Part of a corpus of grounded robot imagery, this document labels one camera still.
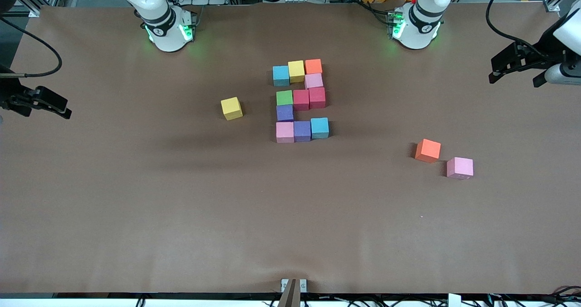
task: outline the orange cube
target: orange cube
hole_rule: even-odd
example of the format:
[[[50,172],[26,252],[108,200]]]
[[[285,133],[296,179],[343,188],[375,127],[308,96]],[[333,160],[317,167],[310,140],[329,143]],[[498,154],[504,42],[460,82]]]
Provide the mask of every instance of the orange cube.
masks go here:
[[[305,73],[306,74],[315,74],[315,73],[323,73],[323,67],[321,65],[321,60],[306,60],[305,61]]]
[[[440,148],[442,144],[439,142],[422,139],[418,144],[418,149],[415,151],[415,159],[426,163],[437,162],[440,158]]]

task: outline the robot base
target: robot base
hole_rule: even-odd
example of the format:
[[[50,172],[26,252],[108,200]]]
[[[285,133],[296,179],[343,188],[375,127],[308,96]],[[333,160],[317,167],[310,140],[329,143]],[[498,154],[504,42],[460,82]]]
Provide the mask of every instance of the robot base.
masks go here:
[[[440,23],[438,23],[437,26],[434,26],[429,32],[425,34],[421,33],[419,29],[409,21],[409,9],[411,9],[412,6],[412,3],[405,3],[403,6],[395,9],[394,13],[402,15],[403,17],[401,19],[390,20],[399,23],[397,26],[389,29],[390,35],[407,48],[426,48],[438,35]]]
[[[190,11],[178,6],[171,6],[170,8],[176,12],[176,22],[172,28],[167,30],[165,36],[156,36],[149,33],[149,40],[164,52],[180,50],[185,44],[193,41],[196,32],[196,15],[192,15]]]

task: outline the yellow cube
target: yellow cube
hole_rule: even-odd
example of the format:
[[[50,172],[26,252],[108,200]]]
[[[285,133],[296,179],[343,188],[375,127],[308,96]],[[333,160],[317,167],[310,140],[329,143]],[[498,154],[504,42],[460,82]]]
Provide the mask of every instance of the yellow cube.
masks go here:
[[[303,61],[289,62],[290,83],[303,82],[305,80],[305,64]]]
[[[238,97],[228,98],[222,100],[220,103],[222,103],[222,112],[228,121],[242,117],[242,108],[240,107]]]

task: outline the light blue cube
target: light blue cube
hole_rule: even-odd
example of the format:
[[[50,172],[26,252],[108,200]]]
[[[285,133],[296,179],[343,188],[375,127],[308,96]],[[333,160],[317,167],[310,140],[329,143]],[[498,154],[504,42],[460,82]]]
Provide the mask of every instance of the light blue cube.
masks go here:
[[[311,138],[324,139],[329,137],[329,119],[318,117],[311,119]]]
[[[272,81],[274,86],[289,86],[291,85],[291,77],[289,76],[288,65],[273,66],[272,67]]]

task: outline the toy block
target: toy block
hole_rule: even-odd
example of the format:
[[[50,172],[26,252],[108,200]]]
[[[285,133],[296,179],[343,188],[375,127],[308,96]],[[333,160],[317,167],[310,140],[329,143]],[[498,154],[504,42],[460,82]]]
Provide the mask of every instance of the toy block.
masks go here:
[[[295,110],[309,110],[309,91],[308,90],[293,90],[292,91],[293,106]]]
[[[309,89],[309,108],[323,109],[326,106],[325,88],[317,86]]]
[[[303,61],[289,62],[289,76],[291,84],[305,80],[305,64]]]
[[[292,105],[278,105],[276,107],[276,120],[278,122],[293,121]]]
[[[295,141],[294,122],[277,122],[276,123],[276,142],[286,144]]]
[[[434,163],[440,158],[440,148],[442,144],[439,142],[422,139],[418,144],[418,149],[415,151],[415,159],[426,163]]]
[[[276,105],[292,105],[292,90],[277,91]]]
[[[311,141],[311,122],[295,122],[295,142]]]
[[[274,83],[274,86],[291,85],[291,77],[289,76],[289,67],[287,65],[273,66],[272,82]]]
[[[238,97],[222,100],[220,104],[222,104],[222,113],[224,113],[224,117],[228,121],[242,117],[242,108],[240,107]]]
[[[321,65],[321,60],[306,60],[305,61],[305,73],[307,74],[315,74],[315,73],[323,73],[323,67]]]
[[[321,73],[305,75],[305,89],[323,86],[323,77]]]
[[[329,137],[329,119],[318,117],[311,119],[311,138],[323,139]]]
[[[469,179],[474,176],[474,162],[470,158],[454,157],[446,166],[448,178]]]

